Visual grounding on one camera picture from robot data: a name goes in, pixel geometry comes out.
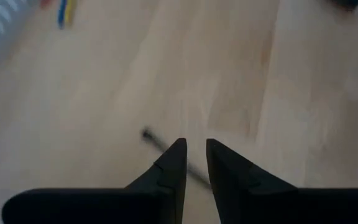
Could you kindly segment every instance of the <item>dark object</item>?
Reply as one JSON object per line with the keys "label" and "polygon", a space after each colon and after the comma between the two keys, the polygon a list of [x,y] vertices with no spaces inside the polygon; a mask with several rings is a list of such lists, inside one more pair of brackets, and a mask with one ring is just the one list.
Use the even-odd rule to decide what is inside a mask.
{"label": "dark object", "polygon": [[[4,223],[175,223],[182,221],[186,140],[178,139],[124,189],[38,189],[2,209]],[[358,189],[299,189],[219,141],[206,144],[221,223],[358,223]]]}
{"label": "dark object", "polygon": [[4,223],[181,223],[186,139],[124,189],[38,189],[6,202]]}
{"label": "dark object", "polygon": [[356,7],[358,6],[358,0],[330,0],[330,1],[336,3],[337,5],[347,10],[355,10]]}
{"label": "dark object", "polygon": [[221,223],[358,223],[358,189],[298,189],[217,140],[206,146]]}
{"label": "dark object", "polygon": [[[153,131],[146,127],[142,130],[142,139],[146,142],[151,143],[158,151],[164,153],[168,146],[159,138]],[[188,175],[195,179],[205,189],[211,190],[208,178],[205,177],[201,171],[199,171],[196,166],[193,166],[191,163],[187,163],[187,173]]]}

